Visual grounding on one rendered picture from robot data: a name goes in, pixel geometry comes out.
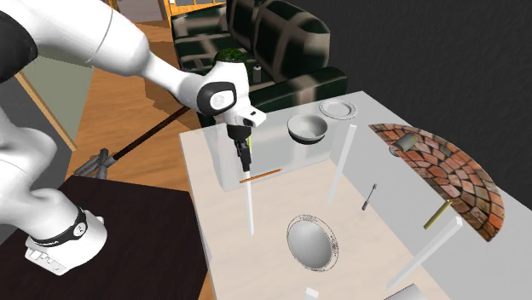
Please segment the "dark robot stand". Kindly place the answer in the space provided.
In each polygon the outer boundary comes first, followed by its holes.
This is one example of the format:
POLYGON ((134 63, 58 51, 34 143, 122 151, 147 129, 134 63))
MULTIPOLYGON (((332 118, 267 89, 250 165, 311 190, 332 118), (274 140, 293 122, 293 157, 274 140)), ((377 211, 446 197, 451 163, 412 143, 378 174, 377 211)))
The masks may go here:
POLYGON ((26 234, 0 245, 0 300, 198 300, 207 272, 188 192, 71 176, 73 203, 101 216, 107 241, 57 276, 28 261, 26 234))

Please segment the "dark green sofa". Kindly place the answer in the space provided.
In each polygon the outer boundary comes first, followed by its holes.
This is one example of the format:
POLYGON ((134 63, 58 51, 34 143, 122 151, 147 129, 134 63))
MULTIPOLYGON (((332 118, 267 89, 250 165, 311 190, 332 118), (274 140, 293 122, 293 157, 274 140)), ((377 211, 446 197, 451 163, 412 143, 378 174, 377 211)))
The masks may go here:
POLYGON ((172 38, 183 71, 207 74, 220 49, 246 56, 250 100, 273 111, 343 95, 344 72, 329 66, 330 31, 311 13, 283 0, 226 0, 171 17, 172 38), (262 67, 253 83, 252 68, 262 67))

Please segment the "small white patterned plate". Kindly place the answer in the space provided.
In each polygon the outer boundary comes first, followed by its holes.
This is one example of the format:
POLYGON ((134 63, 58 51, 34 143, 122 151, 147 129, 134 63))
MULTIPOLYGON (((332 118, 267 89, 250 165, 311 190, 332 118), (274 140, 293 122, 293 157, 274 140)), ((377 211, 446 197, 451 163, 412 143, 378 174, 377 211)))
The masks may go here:
POLYGON ((319 105, 320 111, 329 118, 337 120, 347 120, 354 118, 358 110, 356 106, 348 101, 340 99, 329 99, 319 105))

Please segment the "dark pole with grey feet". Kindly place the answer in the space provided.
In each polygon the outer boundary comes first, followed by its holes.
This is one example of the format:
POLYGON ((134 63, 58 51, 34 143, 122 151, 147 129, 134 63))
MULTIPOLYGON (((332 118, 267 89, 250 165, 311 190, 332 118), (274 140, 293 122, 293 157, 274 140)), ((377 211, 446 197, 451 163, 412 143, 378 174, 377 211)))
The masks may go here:
POLYGON ((176 112, 172 113, 169 117, 164 119, 159 124, 155 125, 152 129, 139 136, 133 142, 128 144, 126 147, 118 151, 117 153, 110 155, 109 151, 106 148, 102 148, 100 152, 92 159, 89 159, 86 163, 77 168, 73 174, 76 176, 89 176, 91 173, 95 172, 92 178, 97 179, 107 179, 107 171, 110 166, 115 164, 119 159, 123 158, 127 153, 132 151, 134 148, 141 145, 150 137, 154 136, 156 133, 161 131, 168 124, 172 123, 184 113, 189 110, 188 107, 182 107, 176 112))

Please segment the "grey cup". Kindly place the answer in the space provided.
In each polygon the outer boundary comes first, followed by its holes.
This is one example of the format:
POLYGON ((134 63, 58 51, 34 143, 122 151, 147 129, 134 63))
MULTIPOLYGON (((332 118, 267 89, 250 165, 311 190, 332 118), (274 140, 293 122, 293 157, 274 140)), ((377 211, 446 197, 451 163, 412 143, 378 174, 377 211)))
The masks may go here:
POLYGON ((398 152, 405 153, 418 142, 419 139, 414 133, 407 133, 391 144, 390 152, 397 156, 398 152))

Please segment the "dark grey screwdriver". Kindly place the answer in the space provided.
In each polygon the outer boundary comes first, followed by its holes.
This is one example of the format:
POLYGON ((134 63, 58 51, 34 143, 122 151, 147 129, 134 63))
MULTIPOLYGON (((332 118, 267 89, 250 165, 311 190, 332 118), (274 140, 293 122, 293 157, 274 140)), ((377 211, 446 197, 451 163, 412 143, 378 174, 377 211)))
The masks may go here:
POLYGON ((372 189, 371 189, 370 193, 368 194, 366 200, 364 201, 364 203, 363 203, 363 205, 362 205, 362 207, 361 207, 361 209, 362 209, 363 211, 365 211, 366 208, 368 207, 368 204, 369 204, 369 202, 370 202, 371 196, 372 196, 373 192, 376 190, 377 186, 378 186, 377 183, 374 183, 374 184, 372 185, 372 189))

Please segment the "brick patterned semicircular mat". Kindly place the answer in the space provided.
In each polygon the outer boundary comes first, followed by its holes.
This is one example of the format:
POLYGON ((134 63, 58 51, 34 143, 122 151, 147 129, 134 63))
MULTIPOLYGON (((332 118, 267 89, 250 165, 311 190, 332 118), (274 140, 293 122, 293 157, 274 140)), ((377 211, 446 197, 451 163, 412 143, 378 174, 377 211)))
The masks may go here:
POLYGON ((388 146, 407 133, 419 142, 398 152, 409 167, 421 176, 487 242, 502 229, 505 208, 492 178, 467 153, 429 131, 403 124, 371 124, 369 128, 388 146))

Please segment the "green round plant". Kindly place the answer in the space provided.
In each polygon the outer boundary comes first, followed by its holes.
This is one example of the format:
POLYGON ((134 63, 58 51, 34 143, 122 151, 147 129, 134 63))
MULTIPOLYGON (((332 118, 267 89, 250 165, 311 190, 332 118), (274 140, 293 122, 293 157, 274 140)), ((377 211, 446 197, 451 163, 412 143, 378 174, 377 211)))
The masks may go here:
POLYGON ((246 56, 236 48, 220 49, 213 59, 214 62, 245 63, 246 56))

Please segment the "grey bowl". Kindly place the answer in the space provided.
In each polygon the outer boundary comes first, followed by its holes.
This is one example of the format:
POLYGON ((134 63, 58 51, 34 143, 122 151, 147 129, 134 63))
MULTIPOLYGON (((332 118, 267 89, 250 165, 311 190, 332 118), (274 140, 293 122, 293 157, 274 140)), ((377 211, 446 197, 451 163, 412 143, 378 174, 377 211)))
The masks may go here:
POLYGON ((297 114, 287 121, 290 137, 301 144, 311 145, 321 141, 328 130, 327 122, 314 114, 297 114))

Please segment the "olive yellow stick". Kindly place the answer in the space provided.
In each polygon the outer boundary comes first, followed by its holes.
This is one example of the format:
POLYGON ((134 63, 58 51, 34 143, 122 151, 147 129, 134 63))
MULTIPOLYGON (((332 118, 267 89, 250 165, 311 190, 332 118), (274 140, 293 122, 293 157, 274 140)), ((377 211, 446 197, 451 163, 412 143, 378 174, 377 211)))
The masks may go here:
POLYGON ((432 224, 441 216, 441 214, 452 204, 451 199, 446 199, 444 203, 437 209, 437 211, 424 224, 423 228, 428 230, 432 224))

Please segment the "large white patterned plate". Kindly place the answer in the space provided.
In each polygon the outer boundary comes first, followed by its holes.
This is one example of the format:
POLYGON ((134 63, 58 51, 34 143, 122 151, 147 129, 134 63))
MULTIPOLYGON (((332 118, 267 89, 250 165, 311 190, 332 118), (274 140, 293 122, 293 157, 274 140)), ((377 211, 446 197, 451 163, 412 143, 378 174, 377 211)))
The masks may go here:
POLYGON ((286 230, 286 242, 295 260, 310 271, 326 272, 338 261, 338 239, 316 216, 294 217, 286 230))

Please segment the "white table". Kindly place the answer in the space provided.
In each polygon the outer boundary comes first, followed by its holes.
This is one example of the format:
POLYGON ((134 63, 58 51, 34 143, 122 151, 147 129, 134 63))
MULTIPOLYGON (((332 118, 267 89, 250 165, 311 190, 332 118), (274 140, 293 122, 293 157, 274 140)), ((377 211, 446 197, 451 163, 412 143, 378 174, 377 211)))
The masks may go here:
POLYGON ((270 113, 252 133, 252 176, 282 171, 250 183, 239 183, 224 125, 181 134, 215 299, 304 300, 312 291, 318 300, 385 300, 413 285, 426 300, 532 300, 532 210, 495 184, 505 219, 491 241, 453 207, 425 230, 443 198, 369 128, 401 119, 362 91, 336 99, 358 113, 329 118, 315 145, 295 142, 286 124, 319 114, 318 103, 270 113), (299 215, 320 218, 338 239, 326 272, 304 268, 287 246, 299 215))

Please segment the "orange pencil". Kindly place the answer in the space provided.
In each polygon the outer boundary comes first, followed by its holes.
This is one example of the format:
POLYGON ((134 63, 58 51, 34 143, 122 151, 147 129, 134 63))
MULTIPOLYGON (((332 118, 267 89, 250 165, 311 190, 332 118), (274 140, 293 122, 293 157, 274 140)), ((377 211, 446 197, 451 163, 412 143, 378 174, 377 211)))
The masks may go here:
POLYGON ((265 173, 260 174, 260 175, 249 176, 248 178, 240 180, 239 183, 250 182, 250 181, 256 180, 258 178, 262 178, 262 177, 265 177, 265 176, 270 176, 270 175, 273 175, 273 174, 281 172, 281 171, 282 171, 282 169, 276 169, 276 170, 265 172, 265 173))

